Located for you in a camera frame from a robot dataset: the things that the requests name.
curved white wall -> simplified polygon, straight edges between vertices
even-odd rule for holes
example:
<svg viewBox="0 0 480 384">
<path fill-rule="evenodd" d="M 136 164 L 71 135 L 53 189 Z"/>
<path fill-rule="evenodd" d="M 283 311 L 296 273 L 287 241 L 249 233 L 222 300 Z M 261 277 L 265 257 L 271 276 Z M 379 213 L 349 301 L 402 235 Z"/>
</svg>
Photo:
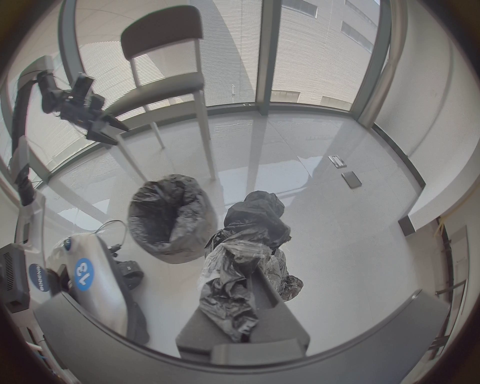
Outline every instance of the curved white wall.
<svg viewBox="0 0 480 384">
<path fill-rule="evenodd" d="M 408 0 L 405 47 L 376 123 L 426 186 L 408 216 L 415 229 L 453 206 L 480 172 L 480 89 L 442 26 Z"/>
</svg>

chair backrest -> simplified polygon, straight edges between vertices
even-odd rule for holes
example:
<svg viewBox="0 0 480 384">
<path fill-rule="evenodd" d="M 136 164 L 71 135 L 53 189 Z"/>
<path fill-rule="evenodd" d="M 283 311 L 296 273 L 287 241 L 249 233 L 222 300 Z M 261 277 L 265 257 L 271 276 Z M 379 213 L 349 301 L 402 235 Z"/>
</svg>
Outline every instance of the chair backrest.
<svg viewBox="0 0 480 384">
<path fill-rule="evenodd" d="M 123 55 L 134 57 L 166 45 L 201 39 L 200 12 L 191 5 L 179 5 L 152 12 L 128 26 L 120 37 Z"/>
</svg>

white tiled floor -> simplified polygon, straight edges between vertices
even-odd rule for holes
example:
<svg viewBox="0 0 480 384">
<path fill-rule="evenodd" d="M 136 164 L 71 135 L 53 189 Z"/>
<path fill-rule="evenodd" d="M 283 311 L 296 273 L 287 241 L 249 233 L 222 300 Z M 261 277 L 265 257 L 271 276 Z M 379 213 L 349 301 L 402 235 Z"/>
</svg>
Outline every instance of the white tiled floor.
<svg viewBox="0 0 480 384">
<path fill-rule="evenodd" d="M 197 178 L 219 228 L 227 209 L 249 192 L 278 195 L 286 206 L 282 219 L 291 226 L 292 240 L 282 246 L 288 270 L 304 282 L 288 306 L 311 336 L 309 355 L 366 331 L 417 288 L 434 292 L 442 286 L 441 243 L 433 225 L 406 239 L 397 223 L 420 188 L 374 132 L 347 118 L 283 113 L 215 117 L 210 130 L 216 181 L 208 177 L 194 120 L 161 129 L 165 150 L 152 132 L 127 143 L 148 178 Z M 347 168 L 336 169 L 329 155 L 339 155 Z M 360 188 L 351 190 L 343 180 L 341 173 L 349 170 L 362 181 Z M 44 189 L 46 251 L 72 231 L 125 219 L 138 187 L 114 150 L 94 153 L 55 178 Z M 169 265 L 130 236 L 119 257 L 137 260 L 146 273 L 134 296 L 147 317 L 149 346 L 178 356 L 175 336 L 197 307 L 203 260 Z"/>
</svg>

black trash bag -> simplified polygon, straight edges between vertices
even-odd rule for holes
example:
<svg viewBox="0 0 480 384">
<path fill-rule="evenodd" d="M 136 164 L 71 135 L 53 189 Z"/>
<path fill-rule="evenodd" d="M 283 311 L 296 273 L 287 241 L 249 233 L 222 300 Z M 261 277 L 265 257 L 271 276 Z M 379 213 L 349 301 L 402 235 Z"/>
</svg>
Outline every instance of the black trash bag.
<svg viewBox="0 0 480 384">
<path fill-rule="evenodd" d="M 128 228 L 149 254 L 181 264 L 203 256 L 217 221 L 208 196 L 194 178 L 169 175 L 146 182 L 133 196 Z"/>
<path fill-rule="evenodd" d="M 199 308 L 234 342 L 248 341 L 258 323 L 247 277 L 271 252 L 263 244 L 230 238 L 205 260 Z"/>
<path fill-rule="evenodd" d="M 298 277 L 288 274 L 287 261 L 281 249 L 261 260 L 258 266 L 283 301 L 292 300 L 303 288 L 303 282 Z"/>
<path fill-rule="evenodd" d="M 284 209 L 285 206 L 274 193 L 251 192 L 244 201 L 233 204 L 228 209 L 223 230 L 231 233 L 239 233 L 249 228 L 266 230 L 267 233 L 260 242 L 275 250 L 291 239 L 290 227 L 280 220 Z"/>
</svg>

building window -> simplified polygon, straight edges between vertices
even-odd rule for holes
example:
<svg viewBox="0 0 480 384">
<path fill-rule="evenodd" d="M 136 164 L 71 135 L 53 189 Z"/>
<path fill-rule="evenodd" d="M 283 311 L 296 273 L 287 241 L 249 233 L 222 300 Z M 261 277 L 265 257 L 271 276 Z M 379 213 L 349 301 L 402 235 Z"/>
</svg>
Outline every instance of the building window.
<svg viewBox="0 0 480 384">
<path fill-rule="evenodd" d="M 344 21 L 342 21 L 342 32 L 350 37 L 353 41 L 359 43 L 362 47 L 364 47 L 370 53 L 373 51 L 373 44 L 368 41 L 368 39 L 362 35 L 359 31 L 355 28 L 351 27 Z"/>
<path fill-rule="evenodd" d="M 272 89 L 270 101 L 274 103 L 298 103 L 300 92 L 295 91 L 280 91 Z"/>
<path fill-rule="evenodd" d="M 284 7 L 317 18 L 317 6 L 303 0 L 282 0 Z"/>
<path fill-rule="evenodd" d="M 363 20 L 365 20 L 368 24 L 377 27 L 377 24 L 373 22 L 373 20 L 368 17 L 366 14 L 364 14 L 357 6 L 353 5 L 350 1 L 345 0 L 345 5 L 347 5 L 349 8 L 353 9 L 353 11 L 358 14 Z"/>
</svg>

